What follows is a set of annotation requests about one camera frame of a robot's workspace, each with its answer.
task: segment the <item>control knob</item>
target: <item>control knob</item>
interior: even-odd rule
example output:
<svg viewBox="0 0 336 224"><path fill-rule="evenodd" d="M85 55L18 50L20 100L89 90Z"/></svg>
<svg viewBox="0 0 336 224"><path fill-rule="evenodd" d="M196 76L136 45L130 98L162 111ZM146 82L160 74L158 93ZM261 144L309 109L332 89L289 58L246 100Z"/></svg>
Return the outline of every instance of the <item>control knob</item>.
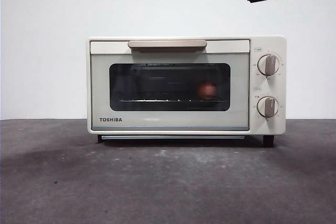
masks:
<svg viewBox="0 0 336 224"><path fill-rule="evenodd" d="M257 109L263 117L271 118L278 113L279 103L273 97L263 97L258 101Z"/></svg>
<svg viewBox="0 0 336 224"><path fill-rule="evenodd" d="M272 76L279 70L279 60L275 55L264 55L258 61L258 69L264 76Z"/></svg>

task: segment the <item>white wall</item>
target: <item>white wall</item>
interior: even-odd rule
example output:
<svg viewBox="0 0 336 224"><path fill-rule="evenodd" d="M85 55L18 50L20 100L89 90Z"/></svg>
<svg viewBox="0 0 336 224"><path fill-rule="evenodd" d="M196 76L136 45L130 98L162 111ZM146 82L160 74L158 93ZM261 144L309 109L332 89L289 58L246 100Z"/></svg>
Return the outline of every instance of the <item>white wall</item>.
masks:
<svg viewBox="0 0 336 224"><path fill-rule="evenodd" d="M287 118L336 118L336 0L2 0L2 119L85 118L89 36L284 35Z"/></svg>

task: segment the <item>egg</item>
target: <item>egg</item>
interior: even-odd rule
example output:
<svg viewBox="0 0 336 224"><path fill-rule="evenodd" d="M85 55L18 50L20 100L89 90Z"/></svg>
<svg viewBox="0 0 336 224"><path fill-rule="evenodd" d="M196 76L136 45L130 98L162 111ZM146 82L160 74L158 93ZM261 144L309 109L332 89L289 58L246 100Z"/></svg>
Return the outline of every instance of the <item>egg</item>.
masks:
<svg viewBox="0 0 336 224"><path fill-rule="evenodd" d="M210 81L201 82L197 86L197 95L199 98L204 100L213 99L216 95L217 87L216 84Z"/></svg>

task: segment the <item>oven window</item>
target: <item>oven window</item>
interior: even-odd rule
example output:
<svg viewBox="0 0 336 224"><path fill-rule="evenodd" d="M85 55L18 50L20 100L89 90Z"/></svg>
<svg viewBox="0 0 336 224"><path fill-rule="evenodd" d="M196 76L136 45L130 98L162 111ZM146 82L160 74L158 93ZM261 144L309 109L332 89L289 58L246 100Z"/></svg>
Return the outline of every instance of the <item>oven window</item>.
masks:
<svg viewBox="0 0 336 224"><path fill-rule="evenodd" d="M230 66L113 64L110 106L115 111L226 111Z"/></svg>

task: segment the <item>black foot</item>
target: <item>black foot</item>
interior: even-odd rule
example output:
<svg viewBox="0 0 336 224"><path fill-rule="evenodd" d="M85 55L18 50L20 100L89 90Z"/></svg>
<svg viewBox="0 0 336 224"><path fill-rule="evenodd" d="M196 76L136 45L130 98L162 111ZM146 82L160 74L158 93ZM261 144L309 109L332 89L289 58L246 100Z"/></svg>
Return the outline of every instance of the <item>black foot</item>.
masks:
<svg viewBox="0 0 336 224"><path fill-rule="evenodd" d="M263 138L264 147L274 147L274 136L265 135Z"/></svg>
<svg viewBox="0 0 336 224"><path fill-rule="evenodd" d="M98 140L97 144L101 144L101 143L105 142L105 140L101 138L101 135L97 135L97 140Z"/></svg>

